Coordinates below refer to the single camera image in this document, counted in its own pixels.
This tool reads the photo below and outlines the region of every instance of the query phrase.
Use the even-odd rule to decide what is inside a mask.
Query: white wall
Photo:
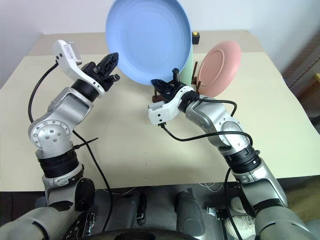
[[[104,32],[114,0],[1,0],[0,87],[41,33]],[[280,71],[320,30],[320,0],[180,0],[193,30],[249,30]]]

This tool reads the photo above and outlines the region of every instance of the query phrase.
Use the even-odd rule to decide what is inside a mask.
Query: pink plate
[[[199,93],[216,97],[234,79],[241,60],[241,48],[235,41],[223,41],[208,52],[202,61],[196,83]]]

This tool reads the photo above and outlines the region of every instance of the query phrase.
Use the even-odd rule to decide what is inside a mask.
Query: white sneaker
[[[246,211],[244,207],[242,206],[242,202],[240,200],[240,197],[234,197],[230,200],[230,207],[235,210],[238,213],[245,214]]]
[[[233,218],[234,224],[236,228],[238,229],[240,236],[243,239],[247,239],[252,235],[256,234],[255,229],[255,219],[251,216],[234,216]],[[236,231],[234,230],[234,227],[231,224],[231,221],[229,218],[227,218],[224,221],[224,226],[227,232],[234,237],[235,239],[238,239]]]

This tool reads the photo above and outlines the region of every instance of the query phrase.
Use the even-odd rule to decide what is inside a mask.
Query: blue plate
[[[130,79],[151,85],[183,70],[192,46],[188,17],[176,0],[116,0],[105,25],[110,53]]]

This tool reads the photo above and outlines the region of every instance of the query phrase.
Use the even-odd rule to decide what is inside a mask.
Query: table
[[[108,52],[103,33],[54,34],[41,37],[23,58],[0,90],[0,191],[44,190],[36,148],[28,137],[27,107],[34,85],[55,62],[51,46],[56,39],[73,39],[83,63],[98,62]],[[200,32],[194,61],[201,64],[206,52],[223,40],[236,40],[243,53],[238,73],[217,99],[237,102],[234,117],[253,137],[254,148],[276,178],[319,175],[320,135],[254,36],[246,31]],[[120,81],[104,98],[97,98],[91,113],[76,127],[86,140],[99,137],[91,148],[112,188],[224,180],[228,165],[207,139],[179,142],[150,124],[147,109],[153,88],[128,79],[117,68],[114,73]],[[42,116],[50,101],[72,84],[55,69],[36,93],[33,118]],[[180,138],[203,134],[183,114],[167,128]],[[75,136],[72,141],[80,143]],[[87,149],[79,149],[77,155],[85,165],[84,176],[96,188],[105,188]]]

